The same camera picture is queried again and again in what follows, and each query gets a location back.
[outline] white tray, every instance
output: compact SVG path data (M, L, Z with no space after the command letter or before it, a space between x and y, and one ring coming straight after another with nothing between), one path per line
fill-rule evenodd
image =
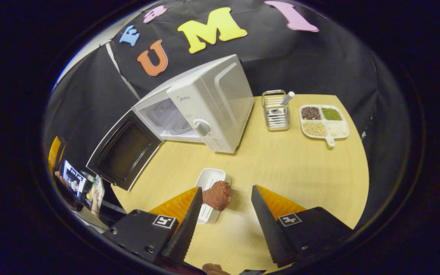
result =
M302 109L305 107L317 107L320 113L320 120L304 120L302 116ZM342 120L326 120L322 112L322 108L333 108L334 110L339 112L339 115L341 116ZM336 106L313 105L313 104L303 105L300 107L300 122L302 124L302 131L304 134L314 139L325 139L325 141L330 147L335 146L334 139L344 139L349 136L349 125L347 124L346 118L342 114L341 110L339 110L339 108L337 108ZM304 128L304 125L306 123L322 123L325 127L325 132L327 133L327 135L312 136L311 134L308 134L307 132L305 132L305 128Z
M225 171L213 168L203 169L194 186L199 186L202 191L205 191L210 189L210 187L213 186L213 183L216 183L217 181L225 181L229 186L232 186L230 177L225 174ZM199 210L197 223L215 223L219 215L220 211L213 209L207 204L203 204Z

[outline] midea logo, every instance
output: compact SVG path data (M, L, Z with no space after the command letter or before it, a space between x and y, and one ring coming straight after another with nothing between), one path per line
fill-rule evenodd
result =
M177 99L178 99L178 101L181 102L181 101L183 101L183 100L189 99L189 96L185 96L185 97L178 96Z

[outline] yellow letter m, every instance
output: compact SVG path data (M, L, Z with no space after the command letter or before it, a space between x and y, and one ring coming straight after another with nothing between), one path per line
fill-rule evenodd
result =
M232 16L229 7L215 9L208 15L208 22L205 24L197 21L187 21L182 24L178 31L182 31L190 44L189 52L195 53L206 47L206 43L200 42L199 37L210 44L217 41L217 30L220 31L218 37L222 41L232 40L246 36L248 32L239 28Z

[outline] wooden table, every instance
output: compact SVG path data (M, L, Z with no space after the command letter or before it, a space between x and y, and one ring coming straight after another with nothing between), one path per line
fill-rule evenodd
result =
M300 126L304 104L337 106L349 124L347 139L330 149L324 139L310 139ZM259 184L303 207L323 207L350 228L361 217L368 197L368 164L360 137L344 106L333 95L299 94L290 101L290 129L269 132L260 97L234 154L210 151L204 144L166 141L142 171L129 193L112 186L129 212L149 211L192 188L207 167L224 170L232 178L232 202L216 223L197 225L185 261L198 268L222 265L239 274L244 269L279 268L272 262L250 200Z

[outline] monitor screen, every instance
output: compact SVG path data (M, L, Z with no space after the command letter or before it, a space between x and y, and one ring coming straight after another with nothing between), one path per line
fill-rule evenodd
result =
M76 192L76 195L79 197L83 192L86 178L79 174L67 160L64 161L62 177L68 184L68 187L72 191Z
M125 180L151 144L131 121L125 122L105 146L98 165L116 178Z

